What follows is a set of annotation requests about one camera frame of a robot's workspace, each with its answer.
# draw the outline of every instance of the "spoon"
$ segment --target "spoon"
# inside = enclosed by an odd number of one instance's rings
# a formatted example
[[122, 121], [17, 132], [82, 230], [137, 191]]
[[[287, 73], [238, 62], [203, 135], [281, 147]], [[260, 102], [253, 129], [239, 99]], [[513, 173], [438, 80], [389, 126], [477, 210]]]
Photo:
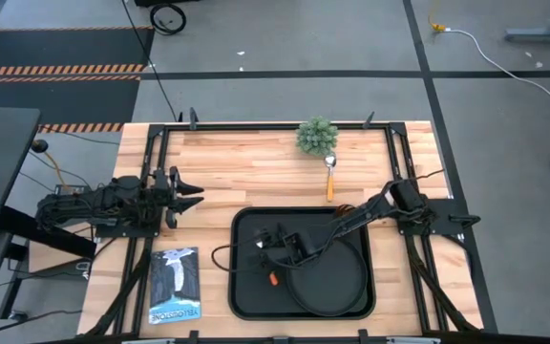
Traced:
[[334, 180], [332, 179], [332, 173], [334, 172], [334, 166], [336, 166], [336, 155], [334, 152], [328, 153], [324, 157], [324, 164], [328, 168], [328, 186], [326, 199], [328, 202], [332, 202], [332, 197], [334, 195]]

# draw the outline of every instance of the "electrical cable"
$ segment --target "electrical cable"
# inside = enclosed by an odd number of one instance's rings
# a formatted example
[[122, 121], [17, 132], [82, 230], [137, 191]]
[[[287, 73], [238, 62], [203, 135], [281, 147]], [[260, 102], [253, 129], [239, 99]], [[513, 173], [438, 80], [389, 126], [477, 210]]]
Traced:
[[54, 193], [54, 189], [51, 189], [49, 187], [47, 187], [46, 185], [44, 185], [42, 182], [38, 181], [37, 179], [35, 179], [34, 177], [31, 177], [31, 176], [28, 176], [22, 172], [18, 172], [19, 175], [25, 177], [25, 178], [28, 178], [32, 181], [34, 181], [35, 183], [39, 184], [40, 186], [42, 186], [43, 188], [45, 188], [46, 190], [50, 191], [51, 193]]
[[48, 153], [48, 152], [44, 152], [44, 155], [46, 156], [46, 158], [48, 158], [50, 160], [50, 162], [53, 163], [54, 171], [56, 172], [56, 176], [58, 177], [58, 179], [63, 184], [63, 187], [66, 188], [66, 189], [69, 189], [69, 186], [67, 185], [67, 183], [65, 183], [65, 180], [63, 180], [63, 176], [61, 176], [61, 169], [58, 167], [58, 163], [56, 163], [53, 156], [50, 155], [50, 153]]
[[[168, 23], [162, 22], [162, 20], [158, 20], [157, 22], [157, 12], [162, 9], [171, 9], [175, 11], [177, 14], [181, 17], [181, 24], [176, 29], [169, 29], [166, 27], [166, 25], [171, 24], [173, 20], [170, 20]], [[181, 32], [183, 28], [186, 27], [186, 14], [177, 6], [173, 4], [157, 4], [150, 10], [150, 22], [152, 23], [152, 26], [156, 30], [156, 32], [162, 34], [162, 35], [173, 35], [178, 32]]]
[[[35, 273], [31, 273], [31, 272], [28, 272], [28, 271], [24, 271], [24, 270], [21, 270], [21, 269], [13, 269], [11, 267], [11, 259], [8, 259], [8, 271], [11, 271], [11, 272], [20, 272], [20, 273], [24, 273], [24, 274], [28, 274], [29, 276], [31, 277], [26, 277], [26, 278], [22, 278], [23, 280], [26, 280], [28, 278], [32, 278], [33, 276], [40, 276], [38, 274], [35, 274]], [[66, 276], [82, 276], [81, 274], [78, 274], [78, 273], [69, 273], [69, 272], [58, 272], [56, 275], [66, 275]]]
[[430, 23], [430, 26], [437, 32], [442, 32], [444, 31], [446, 28], [444, 25], [440, 25], [440, 24], [435, 24], [433, 23], [432, 21], [432, 18], [434, 16], [434, 12], [436, 11], [436, 9], [438, 9], [438, 5], [440, 5], [439, 1], [438, 0], [434, 0], [432, 2], [432, 6], [430, 7], [430, 12], [428, 13], [428, 23]]
[[72, 234], [81, 233], [81, 232], [83, 232], [83, 231], [86, 230], [86, 229], [90, 229], [91, 227], [92, 227], [92, 226], [87, 226], [87, 227], [84, 227], [84, 228], [82, 228], [82, 229], [78, 229], [78, 230], [76, 230], [76, 231], [73, 231]]
[[461, 33], [461, 34], [464, 34], [464, 35], [467, 35], [469, 37], [471, 37], [473, 39], [473, 41], [475, 42], [475, 45], [476, 45], [476, 49], [478, 50], [478, 52], [481, 54], [481, 56], [489, 63], [493, 64], [494, 66], [496, 66], [498, 69], [500, 69], [501, 71], [503, 71], [505, 74], [507, 74], [508, 76], [512, 77], [513, 79], [517, 80], [517, 81], [521, 81], [521, 82], [526, 82], [526, 83], [529, 83], [530, 85], [534, 85], [538, 88], [540, 88], [541, 90], [543, 90], [544, 93], [546, 93], [547, 95], [550, 96], [550, 91], [547, 90], [544, 86], [538, 84], [537, 82], [535, 81], [532, 81], [532, 80], [528, 80], [526, 78], [523, 78], [523, 77], [518, 77], [514, 74], [512, 74], [511, 72], [505, 70], [504, 68], [502, 68], [500, 65], [498, 65], [494, 60], [492, 60], [491, 58], [487, 57], [487, 55], [485, 55], [485, 53], [481, 50], [481, 47], [478, 45], [478, 42], [476, 41], [476, 38], [471, 35], [470, 33], [468, 32], [465, 32], [463, 30], [454, 30], [454, 29], [450, 29], [450, 28], [446, 28], [444, 31], [442, 32], [453, 32], [453, 33]]
[[[56, 161], [54, 160], [53, 156], [51, 156], [48, 152], [44, 152], [44, 154], [45, 154], [46, 157], [53, 163], [53, 165], [54, 165], [54, 171], [56, 171], [56, 175], [58, 176], [58, 179], [59, 179], [59, 180], [61, 181], [61, 183], [63, 184], [63, 187], [64, 187], [64, 188], [69, 188], [69, 186], [68, 186], [68, 185], [65, 183], [65, 181], [63, 180], [63, 176], [61, 176], [61, 169], [58, 168], [58, 163], [56, 163]], [[27, 175], [24, 175], [24, 176], [27, 177], [27, 178], [30, 178], [30, 179], [33, 180], [34, 182], [39, 183], [39, 184], [41, 184], [42, 186], [46, 187], [44, 184], [42, 184], [42, 183], [40, 183], [40, 182], [34, 180], [33, 178], [31, 178], [31, 177], [29, 177], [29, 176], [27, 176]]]
[[94, 143], [105, 143], [105, 144], [112, 144], [112, 145], [120, 146], [120, 143], [111, 142], [111, 141], [104, 141], [104, 140], [93, 140], [93, 139], [82, 138], [82, 137], [79, 136], [79, 135], [72, 134], [72, 133], [62, 132], [62, 131], [60, 131], [60, 130], [52, 129], [52, 128], [45, 128], [44, 131], [45, 131], [46, 133], [51, 132], [51, 131], [54, 131], [54, 132], [59, 133], [59, 134], [68, 135], [68, 136], [71, 136], [71, 137], [74, 137], [74, 138], [78, 138], [78, 139], [80, 139], [80, 140], [86, 140], [86, 141], [94, 142]]
[[103, 247], [95, 253], [95, 257], [93, 257], [93, 263], [94, 263], [95, 260], [96, 260], [96, 256], [98, 256], [99, 253], [103, 252], [103, 250], [104, 250], [105, 248], [107, 248], [109, 245], [111, 245], [116, 239], [117, 239], [117, 238], [112, 238], [112, 240], [110, 240], [109, 242], [107, 242], [107, 244], [103, 245]]
[[75, 134], [71, 134], [71, 133], [65, 133], [65, 132], [62, 132], [62, 131], [59, 131], [59, 130], [53, 129], [53, 128], [48, 128], [48, 131], [54, 131], [54, 132], [57, 132], [57, 133], [60, 133], [60, 134], [69, 135], [69, 136], [74, 137], [74, 138], [78, 138], [78, 139], [86, 140], [86, 141], [90, 141], [90, 142], [95, 142], [95, 143], [106, 143], [106, 144], [112, 144], [112, 145], [120, 145], [119, 143], [110, 142], [110, 141], [93, 140], [93, 139], [82, 138], [82, 137], [79, 136], [79, 135], [75, 135]]
[[211, 251], [211, 261], [214, 263], [214, 265], [216, 267], [218, 267], [218, 269], [221, 269], [221, 270], [224, 270], [224, 271], [230, 272], [230, 273], [254, 271], [257, 268], [259, 268], [261, 266], [261, 264], [258, 264], [258, 265], [254, 266], [252, 268], [246, 268], [246, 269], [229, 269], [229, 268], [225, 268], [222, 265], [220, 265], [220, 263], [218, 263], [216, 261], [216, 252], [218, 252], [221, 249], [225, 249], [225, 248], [233, 248], [233, 247], [238, 247], [238, 246], [241, 246], [241, 245], [245, 245], [245, 244], [248, 244], [248, 243], [251, 243], [251, 242], [255, 241], [258, 238], [260, 238], [260, 236], [255, 235], [254, 237], [252, 237], [250, 239], [247, 239], [247, 240], [244, 240], [244, 241], [242, 241], [240, 243], [237, 243], [237, 244], [228, 244], [228, 245], [222, 245], [220, 247], [216, 247], [216, 248], [214, 248], [214, 250]]
[[2, 327], [0, 327], [0, 331], [4, 331], [4, 330], [7, 330], [7, 329], [11, 329], [13, 327], [16, 327], [16, 326], [24, 325], [24, 324], [27, 324], [28, 322], [39, 320], [39, 319], [45, 318], [46, 316], [49, 316], [49, 315], [54, 315], [54, 314], [78, 314], [78, 313], [81, 313], [81, 312], [82, 312], [82, 310], [79, 310], [79, 311], [53, 311], [53, 312], [47, 312], [47, 313], [44, 313], [44, 314], [41, 314], [41, 315], [32, 316], [32, 317], [30, 317], [27, 320], [22, 321], [22, 322], [17, 322], [17, 323], [14, 323], [14, 324], [9, 324], [9, 325], [6, 325], [6, 326], [2, 326]]
[[169, 101], [169, 97], [167, 96], [167, 93], [164, 92], [164, 87], [162, 87], [162, 82], [160, 82], [160, 76], [159, 72], [157, 72], [157, 67], [152, 62], [152, 59], [150, 58], [150, 53], [148, 53], [147, 49], [145, 48], [145, 45], [143, 45], [143, 42], [141, 41], [141, 36], [139, 36], [138, 28], [135, 26], [135, 22], [133, 22], [133, 18], [131, 17], [131, 13], [129, 13], [129, 8], [126, 6], [126, 3], [124, 0], [120, 0], [122, 3], [122, 6], [124, 7], [124, 11], [126, 12], [126, 16], [129, 18], [129, 22], [131, 23], [131, 26], [133, 27], [133, 32], [135, 33], [135, 37], [137, 38], [137, 42], [141, 46], [141, 50], [143, 51], [143, 55], [146, 57], [148, 62], [150, 63], [150, 67], [152, 68], [152, 72], [154, 72], [154, 77], [157, 80], [157, 83], [159, 84], [160, 91], [162, 92], [162, 95], [164, 96], [165, 101], [167, 102], [167, 105], [169, 106], [169, 110], [171, 110], [171, 115], [173, 116], [173, 120], [177, 121], [178, 117], [176, 116], [176, 112], [173, 110], [173, 105], [171, 105], [171, 101]]
[[476, 40], [476, 38], [469, 32], [465, 32], [463, 30], [457, 30], [457, 29], [451, 29], [451, 28], [447, 28], [446, 26], [444, 25], [441, 25], [441, 24], [435, 24], [433, 23], [432, 21], [432, 17], [433, 17], [433, 13], [434, 13], [434, 10], [435, 8], [437, 7], [438, 5], [438, 0], [434, 0], [433, 2], [433, 8], [431, 9], [430, 11], [430, 14], [428, 14], [428, 22], [430, 23], [430, 26], [433, 28], [434, 31], [436, 32], [443, 32], [443, 33], [447, 33], [447, 32], [451, 32], [451, 33], [460, 33], [460, 34], [464, 34], [468, 37], [470, 37], [473, 42], [475, 42], [475, 46], [476, 46], [476, 49], [478, 50], [478, 53], [481, 54], [481, 56], [483, 57], [483, 59], [485, 59], [487, 62], [491, 63], [492, 65], [494, 65], [496, 68], [500, 69], [501, 71], [503, 71], [505, 74], [507, 74], [508, 76], [510, 76], [511, 78], [517, 80], [517, 81], [521, 81], [521, 82], [525, 82], [525, 83], [529, 83], [530, 85], [533, 85], [535, 87], [538, 87], [539, 89], [543, 90], [544, 93], [546, 93], [548, 96], [550, 96], [550, 91], [546, 89], [546, 87], [538, 84], [537, 82], [535, 81], [532, 81], [532, 80], [528, 80], [526, 78], [523, 78], [523, 77], [518, 77], [514, 74], [512, 74], [511, 72], [505, 70], [502, 66], [500, 66], [499, 64], [497, 64], [493, 59], [489, 58], [484, 52], [483, 50], [481, 50], [481, 47], [480, 45], [478, 44], [478, 41]]
[[419, 177], [415, 177], [415, 178], [409, 178], [409, 180], [420, 180], [420, 179], [424, 179], [424, 178], [430, 178], [431, 176], [433, 175], [436, 175], [436, 174], [439, 174], [439, 173], [443, 173], [445, 172], [445, 169], [442, 168], [442, 169], [439, 169], [438, 171], [434, 171], [434, 172], [430, 172], [428, 173], [427, 175], [423, 175], [423, 176], [419, 176]]
[[[40, 159], [38, 156], [36, 156], [33, 152], [29, 152], [29, 154], [31, 154], [34, 158], [36, 158], [36, 159], [38, 159], [39, 161], [41, 161], [41, 162], [42, 162], [43, 164], [45, 164], [46, 166], [48, 166], [48, 167], [50, 167], [51, 169], [55, 170], [54, 167], [50, 166], [47, 162], [41, 160], [41, 159]], [[88, 184], [88, 182], [86, 182], [86, 180], [85, 180], [84, 178], [82, 178], [82, 177], [80, 177], [80, 176], [78, 176], [78, 175], [76, 175], [75, 173], [72, 173], [72, 172], [70, 172], [70, 171], [66, 171], [66, 170], [64, 170], [64, 169], [62, 169], [62, 168], [59, 168], [59, 171], [62, 172], [62, 173], [66, 173], [66, 174], [68, 174], [68, 175], [70, 175], [70, 176], [74, 176], [74, 177], [80, 179], [81, 181], [84, 182], [84, 184], [86, 184], [86, 186], [88, 186], [89, 190], [92, 190], [91, 186]]]
[[[56, 276], [60, 276], [60, 275], [68, 275], [68, 276], [78, 276], [78, 277], [82, 277], [81, 274], [73, 274], [73, 273], [68, 273], [68, 272], [58, 272], [58, 273], [55, 273], [55, 274], [52, 274], [52, 275], [48, 275], [48, 276], [39, 275], [39, 274], [33, 274], [32, 276], [23, 278], [23, 280], [28, 280], [28, 279], [33, 279], [33, 278], [51, 278], [51, 277], [56, 277]], [[5, 283], [0, 283], [0, 287], [6, 286], [6, 285], [9, 285], [9, 284], [12, 284], [12, 283], [14, 283], [14, 281], [9, 281], [9, 282], [5, 282]]]

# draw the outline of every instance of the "book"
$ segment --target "book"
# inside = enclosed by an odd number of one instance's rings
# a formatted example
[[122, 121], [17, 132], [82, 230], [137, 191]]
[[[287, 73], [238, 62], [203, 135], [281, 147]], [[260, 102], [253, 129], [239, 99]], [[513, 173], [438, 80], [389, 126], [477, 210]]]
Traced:
[[152, 253], [149, 323], [165, 324], [201, 317], [199, 249]]

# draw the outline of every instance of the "small potted plant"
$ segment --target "small potted plant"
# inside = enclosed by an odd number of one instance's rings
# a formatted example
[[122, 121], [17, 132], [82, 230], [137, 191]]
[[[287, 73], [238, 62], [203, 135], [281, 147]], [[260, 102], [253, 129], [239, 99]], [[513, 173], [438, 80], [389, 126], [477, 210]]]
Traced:
[[339, 131], [335, 125], [321, 116], [302, 123], [296, 129], [296, 146], [304, 153], [325, 157], [336, 147]]

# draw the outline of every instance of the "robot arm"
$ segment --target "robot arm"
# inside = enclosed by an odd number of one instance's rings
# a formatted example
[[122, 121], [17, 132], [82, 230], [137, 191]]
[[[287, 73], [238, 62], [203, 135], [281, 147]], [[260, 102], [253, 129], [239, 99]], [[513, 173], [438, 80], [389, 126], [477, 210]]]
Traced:
[[184, 183], [177, 167], [169, 170], [169, 182], [164, 171], [151, 175], [154, 184], [147, 185], [147, 177], [114, 178], [104, 186], [82, 194], [48, 195], [37, 205], [35, 216], [40, 228], [49, 230], [71, 219], [86, 220], [96, 226], [144, 227], [160, 221], [161, 209], [167, 207], [166, 224], [177, 226], [175, 214], [201, 202], [203, 197], [178, 196], [202, 192], [203, 189]]
[[[332, 241], [375, 220], [394, 218], [428, 222], [434, 214], [425, 195], [419, 194], [413, 180], [387, 183], [380, 193], [347, 214], [325, 225], [308, 228], [283, 228], [261, 233], [262, 254], [275, 265], [299, 268], [319, 257]], [[391, 194], [393, 204], [386, 198]]]

